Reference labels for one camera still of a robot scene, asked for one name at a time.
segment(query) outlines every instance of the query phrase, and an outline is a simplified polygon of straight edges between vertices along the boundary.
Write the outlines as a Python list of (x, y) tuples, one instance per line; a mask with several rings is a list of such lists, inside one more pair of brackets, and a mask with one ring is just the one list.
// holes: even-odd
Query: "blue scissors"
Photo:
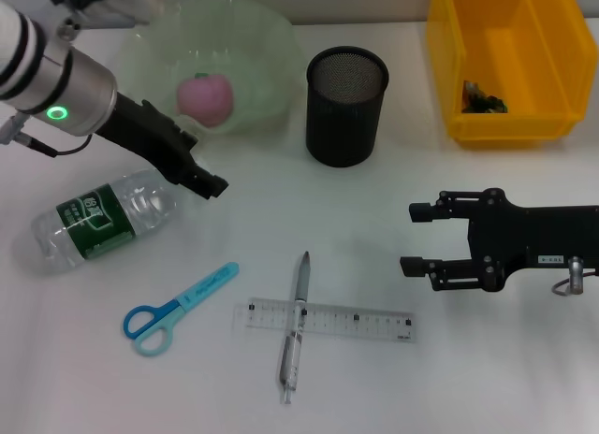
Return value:
[[(124, 318), (124, 333), (129, 339), (134, 340), (133, 345), (139, 354), (144, 356), (156, 356), (165, 352), (172, 343), (172, 330), (177, 322), (179, 322), (190, 310), (235, 278), (239, 273), (239, 264), (228, 263), (160, 308), (145, 305), (137, 306)], [(134, 315), (140, 312), (149, 312), (152, 315), (152, 320), (132, 333), (129, 330), (129, 322), (131, 322)], [(141, 346), (146, 339), (161, 329), (165, 331), (166, 336), (157, 348), (147, 350)]]

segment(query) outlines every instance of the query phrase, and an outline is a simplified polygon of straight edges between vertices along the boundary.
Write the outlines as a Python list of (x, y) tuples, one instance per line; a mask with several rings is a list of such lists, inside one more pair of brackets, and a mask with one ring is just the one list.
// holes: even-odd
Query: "yellow plastic bin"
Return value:
[[(431, 0), (428, 43), (447, 133), (458, 141), (536, 141), (584, 119), (597, 48), (576, 0)], [(465, 81), (505, 114), (462, 113)]]

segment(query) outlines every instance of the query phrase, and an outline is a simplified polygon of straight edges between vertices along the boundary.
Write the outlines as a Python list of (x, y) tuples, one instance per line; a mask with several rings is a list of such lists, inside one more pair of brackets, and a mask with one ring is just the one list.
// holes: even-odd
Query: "bottle label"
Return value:
[(135, 237), (135, 231), (109, 184), (68, 200), (56, 210), (85, 259), (95, 258)]

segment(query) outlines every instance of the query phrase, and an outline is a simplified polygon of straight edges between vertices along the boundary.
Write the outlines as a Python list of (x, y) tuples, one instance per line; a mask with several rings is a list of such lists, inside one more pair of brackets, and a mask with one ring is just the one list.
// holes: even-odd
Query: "white tabletop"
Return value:
[[(599, 37), (599, 20), (590, 21)], [(55, 278), (18, 260), (32, 218), (145, 165), (95, 137), (49, 159), (0, 148), (0, 431), (27, 434), (527, 432), (599, 429), (599, 282), (552, 295), (564, 271), (522, 271), (499, 294), (434, 293), (398, 258), (469, 257), (466, 224), (412, 224), (408, 206), (439, 191), (506, 190), (522, 206), (599, 204), (599, 80), (567, 139), (525, 152), (467, 152), (445, 135), (422, 23), (299, 27), (306, 57), (357, 45), (389, 66), (372, 157), (337, 170), (304, 147), (305, 104), (289, 129), (210, 143), (202, 153), (230, 183), (187, 198), (182, 216), (147, 239)], [(85, 34), (102, 62), (126, 34)], [(8, 108), (0, 108), (7, 117)], [(60, 148), (80, 143), (42, 123)], [(300, 255), (312, 256), (314, 303), (412, 311), (417, 342), (306, 335), (293, 404), (277, 382), (284, 334), (232, 329), (249, 297), (289, 298)], [(135, 354), (121, 332), (140, 304), (173, 298), (228, 261), (241, 274), (177, 325), (170, 350)]]

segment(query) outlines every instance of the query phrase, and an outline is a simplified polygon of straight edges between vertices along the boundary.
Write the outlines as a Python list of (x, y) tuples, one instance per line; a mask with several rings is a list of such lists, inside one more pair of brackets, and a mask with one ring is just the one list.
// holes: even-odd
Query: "transparent ruler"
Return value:
[[(251, 298), (244, 309), (245, 326), (289, 329), (294, 302)], [(374, 311), (345, 306), (305, 307), (304, 332), (391, 341), (414, 340), (414, 315), (408, 312)]]

